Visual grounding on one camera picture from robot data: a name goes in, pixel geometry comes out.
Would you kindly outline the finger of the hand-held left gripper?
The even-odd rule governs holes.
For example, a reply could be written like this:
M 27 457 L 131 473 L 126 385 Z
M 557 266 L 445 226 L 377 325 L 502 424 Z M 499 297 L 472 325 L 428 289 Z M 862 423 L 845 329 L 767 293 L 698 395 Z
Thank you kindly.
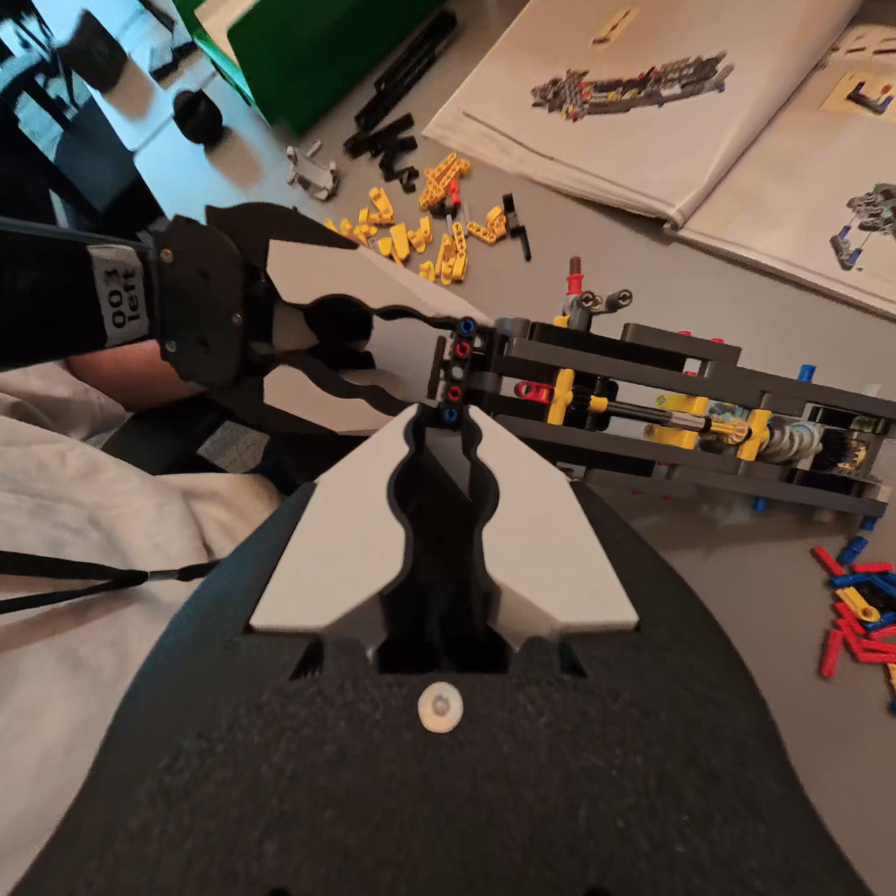
M 336 434 L 369 436 L 398 420 L 412 422 L 412 404 L 394 394 L 404 382 L 388 371 L 306 372 L 280 364 L 263 378 L 263 400 L 271 408 Z
M 431 283 L 364 247 L 269 242 L 266 274 L 280 298 L 309 308 L 327 297 L 355 300 L 382 319 L 413 317 L 452 329 L 465 318 L 484 327 L 494 320 L 449 288 Z

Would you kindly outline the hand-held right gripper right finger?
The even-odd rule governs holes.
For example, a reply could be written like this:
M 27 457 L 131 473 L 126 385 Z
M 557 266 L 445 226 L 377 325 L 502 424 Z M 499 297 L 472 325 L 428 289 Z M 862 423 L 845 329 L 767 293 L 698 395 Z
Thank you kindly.
M 514 651 L 633 631 L 638 613 L 567 476 L 478 408 L 465 415 L 465 456 L 490 627 Z

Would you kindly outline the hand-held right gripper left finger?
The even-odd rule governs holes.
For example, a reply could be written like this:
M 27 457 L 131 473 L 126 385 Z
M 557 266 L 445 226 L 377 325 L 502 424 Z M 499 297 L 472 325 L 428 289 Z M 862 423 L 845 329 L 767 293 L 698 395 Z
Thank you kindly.
M 382 598 L 413 548 L 395 484 L 419 419 L 409 406 L 316 480 L 250 617 L 254 632 L 355 640 L 367 655 L 386 639 Z

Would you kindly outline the grey lego chassis assembly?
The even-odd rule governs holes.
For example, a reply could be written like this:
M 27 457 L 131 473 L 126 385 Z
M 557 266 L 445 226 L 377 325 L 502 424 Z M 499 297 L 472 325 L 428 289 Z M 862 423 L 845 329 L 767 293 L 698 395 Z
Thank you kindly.
M 586 291 L 570 259 L 553 322 L 503 318 L 469 396 L 549 460 L 595 486 L 670 500 L 727 494 L 842 512 L 870 530 L 894 503 L 880 456 L 894 446 L 894 401 L 752 369 L 742 350 L 688 330 L 595 321 L 632 293 Z

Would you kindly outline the person's left forearm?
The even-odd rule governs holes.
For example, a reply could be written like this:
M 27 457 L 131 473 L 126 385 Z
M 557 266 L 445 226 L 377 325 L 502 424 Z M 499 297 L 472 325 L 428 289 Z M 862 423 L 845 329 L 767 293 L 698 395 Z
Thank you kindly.
M 162 358 L 161 347 L 154 341 L 69 357 L 64 365 L 76 379 L 129 413 L 169 405 L 205 391 L 182 380 Z

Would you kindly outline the pile of yellow lego pieces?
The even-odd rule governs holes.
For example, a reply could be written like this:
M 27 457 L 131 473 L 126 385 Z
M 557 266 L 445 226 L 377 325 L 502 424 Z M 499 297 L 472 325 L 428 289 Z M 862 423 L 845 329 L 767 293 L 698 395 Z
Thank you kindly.
M 413 167 L 395 171 L 401 187 L 410 191 L 422 186 L 417 218 L 401 217 L 386 190 L 377 186 L 355 218 L 326 218 L 323 224 L 401 267 L 416 263 L 420 277 L 431 283 L 462 283 L 469 273 L 470 244 L 493 246 L 511 232 L 520 233 L 511 195 L 503 196 L 482 220 L 468 217 L 461 182 L 470 172 L 470 161 L 454 152 L 422 173 Z

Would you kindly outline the light grey lego connector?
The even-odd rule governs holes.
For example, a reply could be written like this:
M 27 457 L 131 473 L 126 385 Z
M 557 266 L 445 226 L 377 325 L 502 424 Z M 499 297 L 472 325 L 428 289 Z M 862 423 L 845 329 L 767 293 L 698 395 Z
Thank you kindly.
M 288 172 L 286 183 L 301 189 L 309 197 L 321 203 L 329 202 L 341 186 L 341 172 L 335 161 L 319 161 L 322 141 L 315 140 L 308 147 L 286 147 Z

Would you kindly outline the black angled lego lever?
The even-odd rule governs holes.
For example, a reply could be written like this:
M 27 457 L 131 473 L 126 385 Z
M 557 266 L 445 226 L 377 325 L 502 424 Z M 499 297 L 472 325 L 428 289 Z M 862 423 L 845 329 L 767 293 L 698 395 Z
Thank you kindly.
M 512 194 L 502 196 L 502 210 L 506 221 L 507 231 L 513 239 L 520 243 L 521 252 L 526 263 L 532 261 L 532 248 L 526 227 L 521 223 Z

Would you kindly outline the pile of lego pins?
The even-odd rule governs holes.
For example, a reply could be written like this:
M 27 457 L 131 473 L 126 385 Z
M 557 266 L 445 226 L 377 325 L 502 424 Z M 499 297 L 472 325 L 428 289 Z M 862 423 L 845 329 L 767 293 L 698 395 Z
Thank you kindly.
M 864 518 L 856 535 L 836 553 L 811 548 L 812 558 L 826 574 L 832 618 L 820 650 L 817 674 L 830 680 L 841 661 L 878 668 L 886 683 L 884 708 L 895 715 L 895 567 L 866 554 L 872 520 Z

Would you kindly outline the lego instruction booklet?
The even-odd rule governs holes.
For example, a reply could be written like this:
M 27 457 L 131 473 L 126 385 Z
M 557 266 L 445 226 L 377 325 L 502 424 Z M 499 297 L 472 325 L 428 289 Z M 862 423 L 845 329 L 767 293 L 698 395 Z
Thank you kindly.
M 894 319 L 894 2 L 530 2 L 423 133 Z

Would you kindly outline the dark swivel chair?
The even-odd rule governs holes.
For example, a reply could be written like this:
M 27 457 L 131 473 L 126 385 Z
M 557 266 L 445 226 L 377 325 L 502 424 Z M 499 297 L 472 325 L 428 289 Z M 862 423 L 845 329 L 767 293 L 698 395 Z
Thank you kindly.
M 267 475 L 281 466 L 264 433 L 203 394 L 132 414 L 100 450 L 152 476 L 235 472 L 233 466 L 222 467 L 200 452 L 224 426 L 248 431 L 227 435 L 230 451 L 243 462 L 240 472 Z

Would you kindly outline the black round knob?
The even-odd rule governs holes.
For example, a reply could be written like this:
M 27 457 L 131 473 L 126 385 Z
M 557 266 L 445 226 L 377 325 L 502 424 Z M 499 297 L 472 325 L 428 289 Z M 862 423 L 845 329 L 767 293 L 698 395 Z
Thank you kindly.
M 175 126 L 191 143 L 211 150 L 224 138 L 222 113 L 205 91 L 178 92 L 172 108 Z

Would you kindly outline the green plastic bin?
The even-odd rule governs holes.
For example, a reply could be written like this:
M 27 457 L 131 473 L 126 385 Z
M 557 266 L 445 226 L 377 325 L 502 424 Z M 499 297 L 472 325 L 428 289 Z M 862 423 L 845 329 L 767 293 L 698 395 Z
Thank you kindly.
M 216 72 L 270 125 L 304 132 L 441 2 L 174 1 Z

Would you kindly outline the black cylinder cup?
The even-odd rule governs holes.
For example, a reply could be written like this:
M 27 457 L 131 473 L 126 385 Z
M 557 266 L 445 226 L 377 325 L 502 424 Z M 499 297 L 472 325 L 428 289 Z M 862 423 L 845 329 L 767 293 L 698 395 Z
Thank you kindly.
M 80 11 L 71 35 L 56 50 L 67 68 L 102 95 L 118 86 L 131 61 L 118 40 L 87 9 Z

